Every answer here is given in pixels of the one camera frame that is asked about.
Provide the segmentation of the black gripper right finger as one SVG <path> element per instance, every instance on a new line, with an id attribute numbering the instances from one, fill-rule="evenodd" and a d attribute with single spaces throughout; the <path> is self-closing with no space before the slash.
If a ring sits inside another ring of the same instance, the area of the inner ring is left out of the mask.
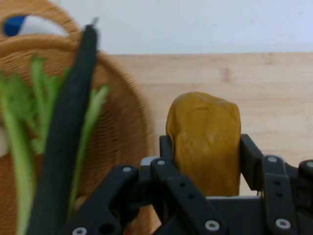
<path id="1" fill-rule="evenodd" d="M 240 138 L 241 173 L 261 195 L 267 235 L 313 233 L 313 162 L 297 167 L 278 155 L 263 154 L 251 137 Z"/>

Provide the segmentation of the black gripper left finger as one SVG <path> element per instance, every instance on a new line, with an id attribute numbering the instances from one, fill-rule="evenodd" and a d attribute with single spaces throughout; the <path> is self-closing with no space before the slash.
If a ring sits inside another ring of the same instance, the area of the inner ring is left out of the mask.
<path id="1" fill-rule="evenodd" d="M 62 235 L 121 235 L 142 207 L 161 220 L 158 235 L 225 235 L 228 226 L 192 181 L 174 164 L 169 136 L 159 138 L 160 157 L 149 165 L 117 165 L 103 179 Z"/>

